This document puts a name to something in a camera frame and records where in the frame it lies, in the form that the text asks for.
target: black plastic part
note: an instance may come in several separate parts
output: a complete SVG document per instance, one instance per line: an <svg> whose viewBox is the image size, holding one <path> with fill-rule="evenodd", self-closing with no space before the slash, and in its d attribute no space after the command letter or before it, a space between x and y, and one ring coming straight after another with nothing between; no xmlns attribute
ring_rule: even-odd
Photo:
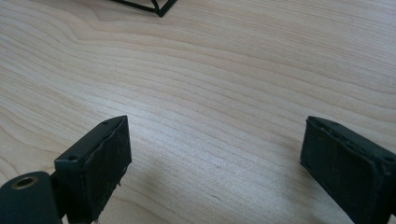
<svg viewBox="0 0 396 224"><path fill-rule="evenodd" d="M61 223L50 176L33 172L9 180L0 188L0 223Z"/></svg>
<svg viewBox="0 0 396 224"><path fill-rule="evenodd" d="M69 222L96 220L131 161L126 116L100 123L56 159L52 181Z"/></svg>
<svg viewBox="0 0 396 224"><path fill-rule="evenodd" d="M112 2L115 2L115 3L119 3L119 4L122 4L122 5L127 6L127 7L134 7L134 8L137 8L137 9L140 9L140 10L144 10L144 11L147 11L147 12L152 12L152 13L157 14L159 17L163 17L166 14L166 12L172 7L172 5L177 0L168 0L165 3L165 5L163 5L163 7L161 7L161 8L158 5L156 0L151 0L151 3L152 3L152 5L154 7L146 7L146 6L142 6L142 5L139 5L137 3L133 3L133 2L130 2L130 1L125 1L125 0L109 0L109 1L112 1Z"/></svg>
<svg viewBox="0 0 396 224"><path fill-rule="evenodd" d="M308 117L301 165L355 223L395 211L396 155L336 122Z"/></svg>

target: wire frame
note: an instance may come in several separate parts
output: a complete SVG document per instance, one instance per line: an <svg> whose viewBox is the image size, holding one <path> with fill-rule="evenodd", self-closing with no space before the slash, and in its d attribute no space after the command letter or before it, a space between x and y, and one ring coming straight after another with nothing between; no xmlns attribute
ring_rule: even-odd
<svg viewBox="0 0 396 224"><path fill-rule="evenodd" d="M172 5L177 0L168 0L165 3L165 5L163 5L163 7L161 7L161 8L158 5L157 0L151 0L151 3L152 3L152 5L154 7L146 7L146 6L142 6L142 5L139 5L137 3L132 3L132 2L129 2L129 1L125 1L125 0L109 0L109 1L119 3L119 4L122 4L122 5L127 6L127 7L134 7L134 8L137 8L137 9L140 9L140 10L144 10L144 11L147 11L147 12L152 12L152 13L157 14L159 17L163 17L166 14L166 12L169 10L169 8L171 8Z"/></svg>

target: black rubber pad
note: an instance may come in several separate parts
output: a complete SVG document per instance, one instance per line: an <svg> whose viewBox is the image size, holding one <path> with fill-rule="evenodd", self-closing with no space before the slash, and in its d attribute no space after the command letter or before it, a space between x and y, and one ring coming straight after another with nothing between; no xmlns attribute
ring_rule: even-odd
<svg viewBox="0 0 396 224"><path fill-rule="evenodd" d="M108 119L55 160L56 178L68 197L69 222L91 223L106 206L131 163L126 116Z"/></svg>
<svg viewBox="0 0 396 224"><path fill-rule="evenodd" d="M355 223L388 223L396 155L338 123L308 117L301 165Z"/></svg>

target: table surface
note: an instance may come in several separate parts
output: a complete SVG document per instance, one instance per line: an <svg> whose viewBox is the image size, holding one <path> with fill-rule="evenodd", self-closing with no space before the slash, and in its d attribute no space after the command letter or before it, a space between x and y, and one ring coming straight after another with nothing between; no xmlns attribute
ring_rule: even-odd
<svg viewBox="0 0 396 224"><path fill-rule="evenodd" d="M127 115L133 163L102 224L352 223L299 164L305 119L396 152L394 0L179 0L161 19L2 0L0 16L0 184Z"/></svg>

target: light wood surface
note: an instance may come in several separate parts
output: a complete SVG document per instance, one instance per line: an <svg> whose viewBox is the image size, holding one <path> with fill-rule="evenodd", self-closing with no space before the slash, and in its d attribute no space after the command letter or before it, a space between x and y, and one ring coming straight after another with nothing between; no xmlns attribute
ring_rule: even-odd
<svg viewBox="0 0 396 224"><path fill-rule="evenodd" d="M162 19L2 0L0 16L0 184L128 115L133 163L101 224L352 223L299 164L306 117L396 152L394 0L179 0Z"/></svg>

